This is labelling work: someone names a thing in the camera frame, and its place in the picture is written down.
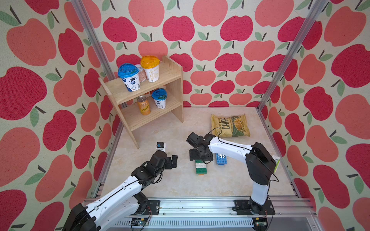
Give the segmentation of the white lego brick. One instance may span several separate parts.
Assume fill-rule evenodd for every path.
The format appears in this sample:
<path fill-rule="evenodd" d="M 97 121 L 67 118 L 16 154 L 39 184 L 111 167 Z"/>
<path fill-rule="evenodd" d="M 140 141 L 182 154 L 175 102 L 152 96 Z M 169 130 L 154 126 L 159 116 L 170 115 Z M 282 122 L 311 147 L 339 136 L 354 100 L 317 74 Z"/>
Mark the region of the white lego brick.
<path fill-rule="evenodd" d="M 196 166 L 196 169 L 198 169 L 198 168 L 206 168 L 206 164 L 204 164 L 204 163 L 196 163 L 195 166 Z"/>

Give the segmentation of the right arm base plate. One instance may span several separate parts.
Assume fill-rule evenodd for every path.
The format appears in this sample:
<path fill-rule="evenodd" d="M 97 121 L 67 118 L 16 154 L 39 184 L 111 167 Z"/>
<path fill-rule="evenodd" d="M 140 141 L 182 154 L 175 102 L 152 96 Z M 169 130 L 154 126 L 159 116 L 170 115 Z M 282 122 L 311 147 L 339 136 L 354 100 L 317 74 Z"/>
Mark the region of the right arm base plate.
<path fill-rule="evenodd" d="M 246 216 L 267 216 L 276 214 L 270 199 L 267 199 L 263 205 L 259 205 L 252 200 L 234 200 L 232 210 L 235 211 L 237 215 Z"/>

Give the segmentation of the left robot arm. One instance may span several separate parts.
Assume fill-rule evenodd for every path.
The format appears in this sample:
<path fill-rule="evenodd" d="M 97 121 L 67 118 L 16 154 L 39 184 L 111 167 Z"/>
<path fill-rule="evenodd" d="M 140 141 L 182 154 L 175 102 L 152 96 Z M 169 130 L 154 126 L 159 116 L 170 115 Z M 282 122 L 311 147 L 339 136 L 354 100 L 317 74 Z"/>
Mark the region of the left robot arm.
<path fill-rule="evenodd" d="M 62 230 L 107 231 L 117 221 L 127 216 L 143 213 L 147 197 L 142 191 L 160 182 L 164 170 L 177 168 L 177 155 L 168 157 L 164 151 L 156 151 L 149 161 L 137 167 L 120 186 L 86 206 L 76 205 L 70 212 Z"/>

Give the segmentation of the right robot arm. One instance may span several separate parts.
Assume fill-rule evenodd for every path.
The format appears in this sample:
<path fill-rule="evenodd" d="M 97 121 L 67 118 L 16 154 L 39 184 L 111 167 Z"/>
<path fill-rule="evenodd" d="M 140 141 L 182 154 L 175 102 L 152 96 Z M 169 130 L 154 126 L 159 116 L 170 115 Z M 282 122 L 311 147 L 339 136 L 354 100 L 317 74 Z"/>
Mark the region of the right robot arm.
<path fill-rule="evenodd" d="M 267 201 L 271 176 L 274 175 L 276 161 L 263 144 L 256 142 L 253 145 L 238 144 L 223 140 L 213 134 L 204 137 L 191 133 L 187 138 L 193 149 L 189 150 L 190 161 L 200 161 L 208 164 L 214 160 L 214 154 L 222 154 L 243 162 L 253 188 L 250 200 L 253 205 L 263 206 Z"/>

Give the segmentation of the light blue lego brick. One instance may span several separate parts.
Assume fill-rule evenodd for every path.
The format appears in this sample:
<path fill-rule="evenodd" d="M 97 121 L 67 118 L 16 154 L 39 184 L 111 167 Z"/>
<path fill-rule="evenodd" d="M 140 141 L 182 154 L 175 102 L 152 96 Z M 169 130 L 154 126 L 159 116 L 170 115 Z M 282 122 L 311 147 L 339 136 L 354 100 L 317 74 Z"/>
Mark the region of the light blue lego brick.
<path fill-rule="evenodd" d="M 215 154 L 216 156 L 216 163 L 219 166 L 224 166 L 227 164 L 227 157 L 222 154 Z"/>

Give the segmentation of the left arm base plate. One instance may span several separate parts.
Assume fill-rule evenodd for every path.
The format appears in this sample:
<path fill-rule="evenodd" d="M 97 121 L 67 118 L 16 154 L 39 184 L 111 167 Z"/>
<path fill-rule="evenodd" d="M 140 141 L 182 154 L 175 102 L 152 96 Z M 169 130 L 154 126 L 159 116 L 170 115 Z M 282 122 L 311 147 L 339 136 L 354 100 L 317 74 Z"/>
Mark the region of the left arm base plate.
<path fill-rule="evenodd" d="M 160 210 L 160 200 L 147 200 L 145 202 L 141 202 L 139 204 L 138 210 L 134 213 L 134 215 L 158 215 Z"/>

